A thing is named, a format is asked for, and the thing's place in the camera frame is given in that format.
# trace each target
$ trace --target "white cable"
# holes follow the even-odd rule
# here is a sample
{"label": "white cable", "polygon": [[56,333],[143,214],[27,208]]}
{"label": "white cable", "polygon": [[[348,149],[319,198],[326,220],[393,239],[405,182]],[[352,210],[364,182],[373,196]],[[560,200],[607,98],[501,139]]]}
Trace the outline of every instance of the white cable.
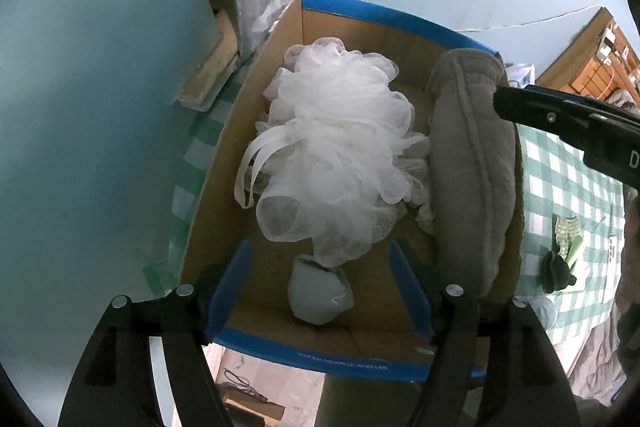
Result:
{"label": "white cable", "polygon": [[587,10],[590,10],[592,8],[603,8],[602,5],[600,4],[592,4],[591,6],[585,6],[584,8],[580,8],[579,10],[573,10],[571,12],[567,12],[567,13],[563,13],[561,15],[554,15],[552,17],[546,17],[544,19],[538,19],[535,21],[529,21],[529,22],[523,22],[520,24],[512,24],[512,25],[507,25],[507,26],[492,26],[491,28],[469,28],[466,30],[454,30],[458,33],[474,33],[474,32],[487,32],[487,31],[491,31],[491,30],[502,30],[502,29],[506,29],[506,28],[522,28],[523,26],[529,26],[531,24],[538,24],[541,22],[549,22],[549,21],[555,21],[557,19],[562,19],[563,17],[567,17],[569,15],[575,15],[577,13],[580,12],[584,12]]}

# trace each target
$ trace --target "white mesh loofah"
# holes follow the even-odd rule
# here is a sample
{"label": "white mesh loofah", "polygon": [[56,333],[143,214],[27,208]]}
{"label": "white mesh loofah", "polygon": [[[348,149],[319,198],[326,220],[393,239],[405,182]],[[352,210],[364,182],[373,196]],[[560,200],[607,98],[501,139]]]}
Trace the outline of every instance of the white mesh loofah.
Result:
{"label": "white mesh loofah", "polygon": [[324,38],[291,47],[284,59],[264,92],[270,111],[256,123],[235,196],[248,208],[261,192],[264,236],[311,237],[315,260],[335,267],[389,234],[398,203],[430,200],[428,139],[411,131],[414,107],[388,88],[398,67],[382,55]]}

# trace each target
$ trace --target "gray towel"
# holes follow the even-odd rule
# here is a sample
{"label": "gray towel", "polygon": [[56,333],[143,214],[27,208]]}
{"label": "gray towel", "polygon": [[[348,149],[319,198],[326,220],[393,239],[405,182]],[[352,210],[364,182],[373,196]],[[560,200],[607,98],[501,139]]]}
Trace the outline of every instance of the gray towel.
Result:
{"label": "gray towel", "polygon": [[440,57],[427,90],[431,121],[431,184],[438,270],[483,297],[498,275],[515,205],[515,130],[494,111],[505,77],[500,58],[478,50]]}

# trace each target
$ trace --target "person's leg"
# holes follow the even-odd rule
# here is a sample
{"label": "person's leg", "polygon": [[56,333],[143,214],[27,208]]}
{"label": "person's leg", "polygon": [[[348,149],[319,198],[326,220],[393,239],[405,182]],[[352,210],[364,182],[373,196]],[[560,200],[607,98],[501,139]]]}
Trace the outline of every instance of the person's leg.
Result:
{"label": "person's leg", "polygon": [[421,390],[419,383],[326,375],[315,427],[405,427]]}

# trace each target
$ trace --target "gray pants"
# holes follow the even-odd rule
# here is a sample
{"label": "gray pants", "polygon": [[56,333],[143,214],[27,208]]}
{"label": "gray pants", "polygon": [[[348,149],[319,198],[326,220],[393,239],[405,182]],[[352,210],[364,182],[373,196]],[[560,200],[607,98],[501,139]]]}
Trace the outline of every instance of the gray pants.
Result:
{"label": "gray pants", "polygon": [[[406,427],[420,396],[418,383],[364,380],[326,375],[315,427]],[[458,427],[472,427],[482,388],[469,391]],[[597,400],[575,397],[582,427],[606,415]]]}

